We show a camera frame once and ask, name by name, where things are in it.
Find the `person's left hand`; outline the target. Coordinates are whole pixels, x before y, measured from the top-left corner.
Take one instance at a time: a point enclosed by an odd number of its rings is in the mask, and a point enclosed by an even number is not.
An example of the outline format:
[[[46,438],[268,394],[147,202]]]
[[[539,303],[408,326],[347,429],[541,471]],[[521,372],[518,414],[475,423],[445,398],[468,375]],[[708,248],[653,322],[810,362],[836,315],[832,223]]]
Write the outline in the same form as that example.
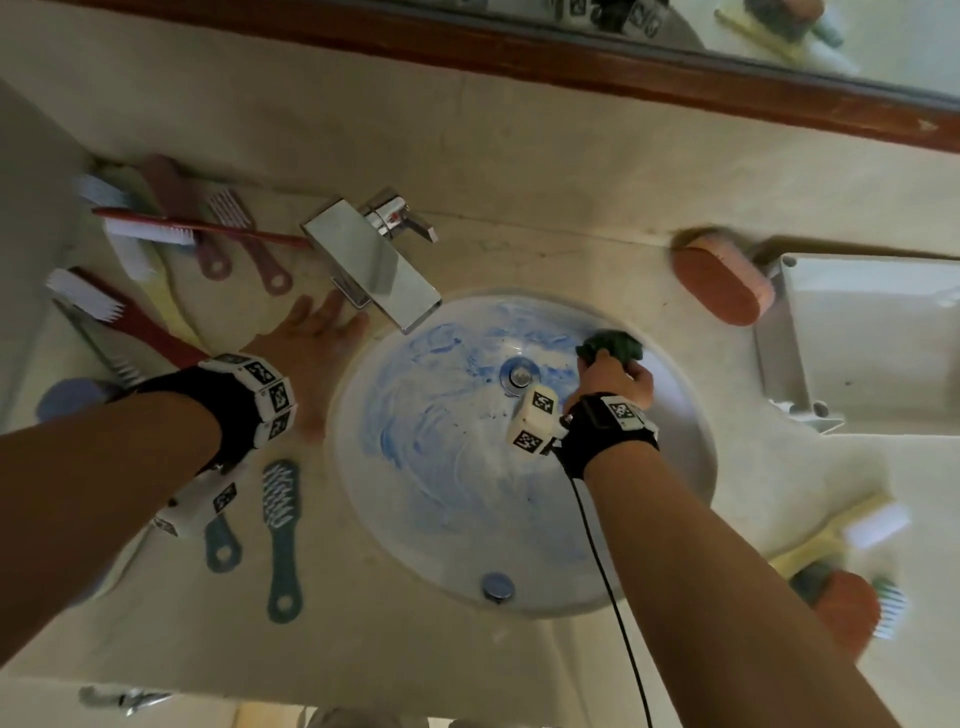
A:
[[[363,311],[342,320],[346,302],[338,289],[329,292],[318,307],[313,297],[302,295],[273,331],[257,335],[242,348],[243,354],[266,360],[289,379],[296,402],[298,395],[324,392],[327,419],[336,389],[370,322]]]

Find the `dark green scrubbing pad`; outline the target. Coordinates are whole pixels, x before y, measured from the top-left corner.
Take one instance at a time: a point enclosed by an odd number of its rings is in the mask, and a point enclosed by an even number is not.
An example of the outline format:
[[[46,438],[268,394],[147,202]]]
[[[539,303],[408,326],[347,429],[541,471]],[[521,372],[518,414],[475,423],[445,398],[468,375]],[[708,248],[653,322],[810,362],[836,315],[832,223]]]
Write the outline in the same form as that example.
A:
[[[618,329],[597,330],[575,347],[577,357],[587,366],[594,364],[601,351],[618,361],[624,371],[643,358],[642,343],[630,333]]]

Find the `person's right forearm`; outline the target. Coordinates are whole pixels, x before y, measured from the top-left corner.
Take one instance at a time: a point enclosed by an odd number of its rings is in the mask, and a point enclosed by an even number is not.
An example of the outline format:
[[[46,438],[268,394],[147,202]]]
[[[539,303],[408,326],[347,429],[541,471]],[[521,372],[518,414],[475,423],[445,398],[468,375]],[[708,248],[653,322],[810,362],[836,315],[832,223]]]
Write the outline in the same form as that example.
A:
[[[684,728],[902,728],[786,580],[650,444],[599,453],[584,483]]]

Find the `black right wrist tracker band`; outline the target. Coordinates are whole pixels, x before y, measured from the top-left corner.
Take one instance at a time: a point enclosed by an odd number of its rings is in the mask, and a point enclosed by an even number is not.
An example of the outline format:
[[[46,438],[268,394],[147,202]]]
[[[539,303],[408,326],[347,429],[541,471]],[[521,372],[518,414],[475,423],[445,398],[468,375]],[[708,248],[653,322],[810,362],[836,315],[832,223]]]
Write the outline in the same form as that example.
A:
[[[614,446],[639,442],[660,450],[658,426],[621,394],[584,394],[560,424],[565,434],[553,446],[553,454],[570,480],[584,480],[594,458]]]

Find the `black wrist tracker band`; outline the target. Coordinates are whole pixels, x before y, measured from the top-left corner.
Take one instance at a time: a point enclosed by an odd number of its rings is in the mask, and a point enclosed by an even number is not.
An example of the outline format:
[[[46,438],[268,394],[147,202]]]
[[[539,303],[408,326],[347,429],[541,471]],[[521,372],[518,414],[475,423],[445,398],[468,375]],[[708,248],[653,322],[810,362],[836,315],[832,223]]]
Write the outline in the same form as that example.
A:
[[[299,403],[290,378],[268,360],[227,352],[172,373],[146,379],[129,396],[166,392],[203,407],[217,422],[220,444],[197,475],[231,469],[293,428]]]
[[[660,450],[658,426],[621,394],[584,394],[560,424],[565,434],[553,446],[553,454],[570,480],[584,480],[594,458],[614,446],[639,442]]]

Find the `white round sink basin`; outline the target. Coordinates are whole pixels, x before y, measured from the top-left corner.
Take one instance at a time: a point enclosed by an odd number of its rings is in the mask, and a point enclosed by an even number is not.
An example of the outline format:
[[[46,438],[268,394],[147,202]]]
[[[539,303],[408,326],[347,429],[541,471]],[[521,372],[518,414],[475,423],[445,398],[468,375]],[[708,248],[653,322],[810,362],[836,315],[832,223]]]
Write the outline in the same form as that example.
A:
[[[586,487],[553,455],[507,443],[521,399],[506,366],[529,365],[563,402],[575,348],[625,323],[557,299],[496,292],[445,302],[412,333],[373,344],[343,386],[331,425],[342,487],[379,546],[451,598],[534,617],[610,603],[588,535],[619,583]]]

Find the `short blue brush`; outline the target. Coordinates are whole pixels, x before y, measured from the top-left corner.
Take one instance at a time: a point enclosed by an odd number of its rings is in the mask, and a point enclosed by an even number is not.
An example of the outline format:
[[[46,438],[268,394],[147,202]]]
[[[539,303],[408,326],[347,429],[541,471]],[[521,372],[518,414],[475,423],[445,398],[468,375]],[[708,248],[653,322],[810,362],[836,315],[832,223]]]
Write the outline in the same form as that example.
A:
[[[206,566],[215,575],[228,574],[242,562],[242,545],[223,514],[203,529],[203,543]]]

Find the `chrome square faucet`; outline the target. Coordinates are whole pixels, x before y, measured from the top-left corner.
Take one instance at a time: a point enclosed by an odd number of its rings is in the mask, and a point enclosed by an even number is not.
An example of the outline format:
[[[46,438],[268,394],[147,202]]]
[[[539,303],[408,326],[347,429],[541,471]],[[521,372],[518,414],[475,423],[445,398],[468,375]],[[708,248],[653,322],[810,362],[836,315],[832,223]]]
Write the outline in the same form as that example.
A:
[[[360,207],[334,200],[300,227],[332,264],[332,282],[356,310],[373,304],[410,334],[442,306],[440,292],[394,244],[408,231],[435,244],[438,233],[396,189],[385,188]]]

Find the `white plastic tray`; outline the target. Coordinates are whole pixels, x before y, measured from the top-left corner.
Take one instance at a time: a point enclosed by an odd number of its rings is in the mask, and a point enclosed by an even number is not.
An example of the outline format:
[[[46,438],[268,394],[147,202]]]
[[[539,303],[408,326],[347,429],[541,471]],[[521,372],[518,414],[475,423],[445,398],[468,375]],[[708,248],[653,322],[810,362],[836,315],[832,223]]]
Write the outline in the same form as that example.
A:
[[[960,260],[788,252],[766,273],[774,407],[822,435],[960,438]]]

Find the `red toothbrush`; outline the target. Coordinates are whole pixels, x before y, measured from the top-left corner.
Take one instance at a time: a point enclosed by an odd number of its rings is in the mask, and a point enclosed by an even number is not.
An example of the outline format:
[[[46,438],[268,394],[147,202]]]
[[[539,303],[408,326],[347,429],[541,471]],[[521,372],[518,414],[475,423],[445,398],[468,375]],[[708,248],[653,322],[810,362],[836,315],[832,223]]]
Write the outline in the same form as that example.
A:
[[[231,239],[255,239],[295,249],[311,247],[311,243],[303,236],[198,220],[158,217],[125,208],[94,207],[91,213],[102,221],[105,231],[111,235],[150,242],[190,246],[197,244],[198,234],[212,234]]]

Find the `blue round lid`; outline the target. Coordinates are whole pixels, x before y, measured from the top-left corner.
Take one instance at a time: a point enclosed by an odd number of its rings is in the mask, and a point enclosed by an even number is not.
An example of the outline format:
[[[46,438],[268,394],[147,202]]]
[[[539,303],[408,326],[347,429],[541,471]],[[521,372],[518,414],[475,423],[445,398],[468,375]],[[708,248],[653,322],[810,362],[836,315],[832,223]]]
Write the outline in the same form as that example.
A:
[[[93,377],[71,377],[51,385],[34,407],[34,416],[43,424],[79,411],[108,404],[126,390],[120,385]]]

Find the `green sponge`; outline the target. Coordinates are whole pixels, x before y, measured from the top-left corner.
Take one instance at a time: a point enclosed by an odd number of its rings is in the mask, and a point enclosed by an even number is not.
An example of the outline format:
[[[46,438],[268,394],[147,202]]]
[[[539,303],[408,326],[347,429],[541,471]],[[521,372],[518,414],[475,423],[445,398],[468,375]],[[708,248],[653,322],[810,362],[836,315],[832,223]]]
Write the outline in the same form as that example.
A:
[[[817,561],[799,570],[789,579],[793,592],[807,605],[813,607],[826,588],[835,566],[827,561]]]

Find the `orange scrubbing brush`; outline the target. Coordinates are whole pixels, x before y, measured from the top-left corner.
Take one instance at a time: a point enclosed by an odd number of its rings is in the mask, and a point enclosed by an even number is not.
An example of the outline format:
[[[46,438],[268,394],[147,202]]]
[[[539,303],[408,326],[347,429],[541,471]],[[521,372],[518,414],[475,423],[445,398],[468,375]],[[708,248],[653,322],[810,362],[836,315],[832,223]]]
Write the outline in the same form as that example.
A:
[[[882,615],[872,584],[843,569],[826,577],[812,610],[838,648],[855,663],[870,646]]]

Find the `wood framed mirror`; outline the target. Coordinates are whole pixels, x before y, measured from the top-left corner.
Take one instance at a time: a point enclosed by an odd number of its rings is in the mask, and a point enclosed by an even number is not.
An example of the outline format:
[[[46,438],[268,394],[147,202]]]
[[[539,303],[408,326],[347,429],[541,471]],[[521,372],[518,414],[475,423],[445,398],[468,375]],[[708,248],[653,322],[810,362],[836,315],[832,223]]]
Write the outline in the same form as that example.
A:
[[[50,0],[960,156],[960,98],[391,0]]]

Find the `white bristle brush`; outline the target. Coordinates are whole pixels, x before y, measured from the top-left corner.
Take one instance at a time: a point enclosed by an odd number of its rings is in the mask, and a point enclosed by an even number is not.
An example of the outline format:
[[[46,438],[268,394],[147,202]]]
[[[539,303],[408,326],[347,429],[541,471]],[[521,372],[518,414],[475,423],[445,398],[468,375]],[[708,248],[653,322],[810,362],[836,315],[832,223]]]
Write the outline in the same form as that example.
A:
[[[900,586],[886,576],[873,578],[870,586],[876,595],[880,610],[872,636],[880,640],[893,640],[906,615],[909,600]]]

